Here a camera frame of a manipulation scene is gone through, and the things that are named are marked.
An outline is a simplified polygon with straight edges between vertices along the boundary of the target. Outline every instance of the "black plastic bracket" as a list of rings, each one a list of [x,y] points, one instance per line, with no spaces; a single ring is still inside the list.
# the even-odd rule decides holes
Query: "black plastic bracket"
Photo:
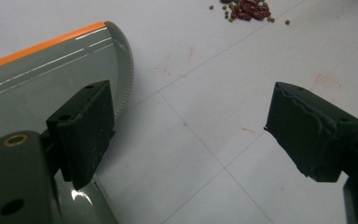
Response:
[[[265,129],[297,169],[317,182],[337,182],[341,171],[349,224],[358,224],[358,119],[301,87],[277,82]]]

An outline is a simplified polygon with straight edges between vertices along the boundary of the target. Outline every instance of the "scattered seeds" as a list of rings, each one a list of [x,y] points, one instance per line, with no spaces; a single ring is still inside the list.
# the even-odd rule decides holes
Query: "scattered seeds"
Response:
[[[266,0],[220,0],[220,2],[226,4],[222,9],[225,10],[225,18],[230,22],[234,22],[237,18],[245,21],[251,19],[262,21],[267,18],[267,21],[275,22],[275,19],[270,17],[269,4]]]

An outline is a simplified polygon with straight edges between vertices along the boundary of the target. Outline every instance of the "screw hole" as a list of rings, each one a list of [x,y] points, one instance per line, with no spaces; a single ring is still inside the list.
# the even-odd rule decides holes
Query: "screw hole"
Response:
[[[1,214],[4,216],[10,216],[17,213],[24,206],[23,199],[16,199],[7,204],[5,204],[1,209]]]
[[[25,143],[28,140],[28,135],[21,133],[12,135],[4,141],[5,147],[14,147]]]
[[[59,120],[68,120],[69,118],[71,118],[71,116],[69,115],[62,115],[59,117]]]

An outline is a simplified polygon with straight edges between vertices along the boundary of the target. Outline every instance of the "tile grout line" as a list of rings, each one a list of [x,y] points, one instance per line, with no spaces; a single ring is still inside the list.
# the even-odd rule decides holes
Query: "tile grout line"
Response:
[[[211,183],[218,175],[220,175],[223,171],[225,171],[225,168],[222,168],[221,171],[217,172],[216,175],[214,175],[206,184],[204,184],[201,188],[199,188],[193,195],[191,195],[190,198],[188,198],[182,205],[180,205],[175,211],[173,211],[161,224],[164,224],[166,221],[168,221],[173,215],[175,215],[185,204],[187,204],[191,199],[193,199],[202,189],[204,189],[209,183]]]
[[[246,192],[246,190],[243,188],[243,186],[238,182],[238,180],[226,169],[225,170],[228,172],[228,174],[231,176],[231,178],[238,184],[238,186],[240,186],[240,188],[243,190],[243,192],[249,197],[249,199],[252,201],[252,203],[255,204],[255,206],[263,213],[263,215],[269,220],[269,222],[271,222],[271,224],[273,224],[274,222],[271,220],[271,218],[269,218],[269,216],[267,216],[266,212],[264,212],[263,209],[261,209],[261,207],[255,202],[255,200],[251,197],[251,195]]]
[[[257,138],[251,142],[251,144],[249,144],[246,148],[244,148],[243,151],[238,154],[238,156],[236,156],[231,162],[229,162],[229,163],[225,166],[225,169],[226,169],[232,162],[234,162],[240,155],[242,155],[249,147],[251,147],[251,146],[255,143],[255,141],[257,141],[261,136],[263,136],[264,133],[266,133],[266,131],[264,131],[264,132],[262,132],[260,135],[258,135]]]
[[[173,112],[175,112],[176,116],[179,117],[179,119],[184,122],[186,124],[186,126],[188,127],[188,129],[194,134],[194,136],[197,137],[197,139],[202,143],[202,145],[209,151],[209,153],[212,154],[212,156],[217,160],[217,162],[219,162],[219,164],[225,168],[225,166],[223,165],[223,163],[217,159],[217,157],[212,153],[212,151],[209,149],[208,146],[206,146],[206,144],[200,139],[200,137],[193,131],[193,129],[187,124],[187,122],[182,118],[182,116],[179,115],[179,113],[173,108],[173,106],[168,102],[168,100],[164,97],[164,95],[161,94],[161,92],[158,91],[158,94],[162,97],[162,99],[164,99],[165,103],[167,103],[167,105],[170,106],[171,110],[173,110]]]

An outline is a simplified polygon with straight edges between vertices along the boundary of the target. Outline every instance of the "floor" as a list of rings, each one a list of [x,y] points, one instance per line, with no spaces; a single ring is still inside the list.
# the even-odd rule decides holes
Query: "floor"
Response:
[[[119,223],[346,223],[347,177],[306,178],[263,127],[277,81],[358,118],[358,0],[268,4],[274,23],[230,23],[218,0],[0,2],[0,57],[96,21],[124,32],[134,85],[97,171]]]

